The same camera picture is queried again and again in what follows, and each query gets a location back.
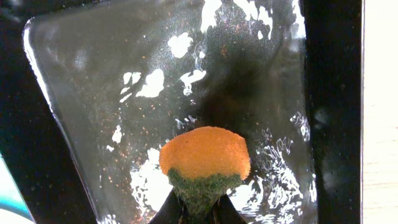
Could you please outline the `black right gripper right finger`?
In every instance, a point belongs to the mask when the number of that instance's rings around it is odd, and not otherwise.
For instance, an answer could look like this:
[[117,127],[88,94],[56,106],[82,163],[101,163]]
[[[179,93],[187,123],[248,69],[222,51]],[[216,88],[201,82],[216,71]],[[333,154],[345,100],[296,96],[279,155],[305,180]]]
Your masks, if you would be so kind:
[[246,224],[227,195],[221,196],[216,203],[216,223]]

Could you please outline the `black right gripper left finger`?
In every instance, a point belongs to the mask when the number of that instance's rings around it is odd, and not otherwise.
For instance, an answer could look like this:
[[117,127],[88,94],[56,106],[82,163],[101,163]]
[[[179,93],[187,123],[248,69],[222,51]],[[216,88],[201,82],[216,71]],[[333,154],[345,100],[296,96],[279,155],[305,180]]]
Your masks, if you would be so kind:
[[160,210],[149,224],[178,224],[183,214],[183,202],[176,196],[172,189]]

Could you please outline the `orange green sponge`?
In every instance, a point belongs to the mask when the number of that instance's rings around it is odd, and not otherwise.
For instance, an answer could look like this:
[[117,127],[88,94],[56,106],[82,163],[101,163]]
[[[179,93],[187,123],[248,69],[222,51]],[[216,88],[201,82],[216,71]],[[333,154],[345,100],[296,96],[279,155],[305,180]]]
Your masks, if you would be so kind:
[[159,167],[187,208],[188,221],[206,223],[214,204],[250,175],[251,159],[242,136],[204,126],[162,146]]

